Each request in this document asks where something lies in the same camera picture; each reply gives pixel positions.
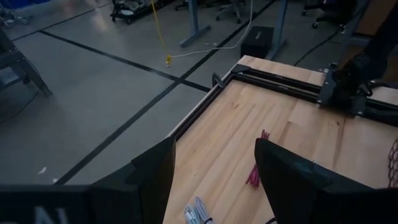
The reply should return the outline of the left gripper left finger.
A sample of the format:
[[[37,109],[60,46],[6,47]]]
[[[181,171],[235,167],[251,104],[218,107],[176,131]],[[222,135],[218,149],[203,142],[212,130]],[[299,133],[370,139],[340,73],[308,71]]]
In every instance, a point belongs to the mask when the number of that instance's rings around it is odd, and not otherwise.
[[[162,223],[174,179],[175,139],[165,138],[95,182],[94,223]]]

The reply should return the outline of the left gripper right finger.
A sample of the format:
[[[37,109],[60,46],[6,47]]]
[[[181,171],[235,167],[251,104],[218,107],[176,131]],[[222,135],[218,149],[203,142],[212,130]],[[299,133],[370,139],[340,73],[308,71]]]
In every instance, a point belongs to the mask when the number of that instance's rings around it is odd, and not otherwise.
[[[260,180],[278,223],[349,223],[355,194],[370,187],[269,140],[256,139]]]

